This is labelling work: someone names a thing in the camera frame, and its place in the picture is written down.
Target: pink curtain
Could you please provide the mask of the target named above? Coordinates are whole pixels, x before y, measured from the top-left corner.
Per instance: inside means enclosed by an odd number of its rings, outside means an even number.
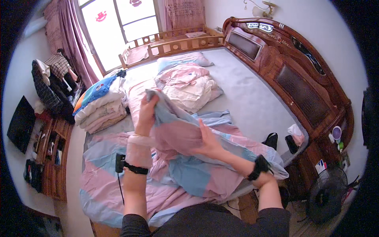
[[[53,0],[45,9],[46,35],[52,53],[62,48],[86,88],[102,79],[75,12],[74,0]]]
[[[167,30],[205,25],[202,0],[164,0],[164,20]]]

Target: purple lid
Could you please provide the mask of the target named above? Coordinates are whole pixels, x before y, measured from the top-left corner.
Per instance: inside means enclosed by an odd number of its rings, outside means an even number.
[[[333,138],[338,140],[341,138],[341,129],[340,127],[334,127],[333,130],[332,130],[332,135],[333,135]]]

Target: window frame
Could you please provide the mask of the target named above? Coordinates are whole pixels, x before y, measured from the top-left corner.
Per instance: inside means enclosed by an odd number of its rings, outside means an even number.
[[[94,1],[96,1],[96,0],[86,1],[83,5],[80,6],[79,5],[79,0],[76,0],[75,1],[75,7],[76,7],[77,15],[78,15],[79,25],[80,25],[80,27],[82,29],[84,37],[87,40],[87,43],[89,45],[89,49],[90,49],[90,51],[91,51],[91,53],[92,53],[92,55],[93,55],[93,57],[94,57],[94,59],[96,61],[97,66],[100,69],[101,74],[103,76],[105,76],[106,74],[110,73],[111,71],[113,71],[115,69],[122,68],[122,65],[121,65],[121,62],[120,62],[119,66],[116,66],[116,67],[114,67],[114,68],[106,71],[105,68],[103,67],[103,64],[101,63],[101,60],[100,60],[100,58],[99,58],[99,56],[98,56],[98,54],[96,52],[95,47],[93,46],[93,43],[92,43],[92,40],[91,40],[91,36],[89,35],[88,29],[87,29],[87,25],[86,25],[86,22],[84,20],[82,9],[83,9],[83,7],[89,5],[90,3],[94,2]],[[128,40],[127,40],[126,35],[125,35],[124,26],[132,24],[132,23],[135,23],[137,21],[148,19],[148,18],[151,18],[151,17],[156,17],[156,19],[157,19],[157,25],[158,25],[158,32],[162,32],[162,22],[161,22],[161,18],[160,18],[160,14],[159,14],[159,7],[158,7],[158,2],[157,2],[158,0],[152,0],[152,1],[153,1],[153,5],[154,5],[155,15],[147,16],[147,17],[144,17],[144,18],[141,18],[141,19],[138,19],[138,20],[134,20],[132,22],[128,22],[126,24],[122,24],[121,17],[120,17],[120,12],[119,12],[118,6],[117,6],[117,2],[116,2],[116,0],[113,0],[114,9],[116,11],[117,20],[118,20],[118,23],[119,23],[119,27],[120,27],[121,34],[122,34],[122,37],[124,39],[125,45],[128,43]]]

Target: black bag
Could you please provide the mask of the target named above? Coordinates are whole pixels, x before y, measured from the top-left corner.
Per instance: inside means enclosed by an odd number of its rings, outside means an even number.
[[[28,159],[25,164],[24,179],[26,182],[42,193],[42,165]]]
[[[285,137],[285,141],[287,142],[288,148],[290,149],[291,154],[295,154],[298,151],[298,146],[296,145],[293,137],[288,135]]]
[[[270,133],[266,140],[264,142],[262,142],[262,144],[265,144],[266,146],[270,146],[272,148],[274,148],[276,150],[276,147],[277,147],[277,143],[278,143],[278,134],[276,132],[272,132]]]

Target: black fan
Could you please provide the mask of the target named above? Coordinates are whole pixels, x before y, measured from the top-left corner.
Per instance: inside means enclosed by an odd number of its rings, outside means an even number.
[[[312,185],[307,198],[307,216],[315,223],[323,223],[341,212],[348,189],[345,172],[338,168],[325,169]]]

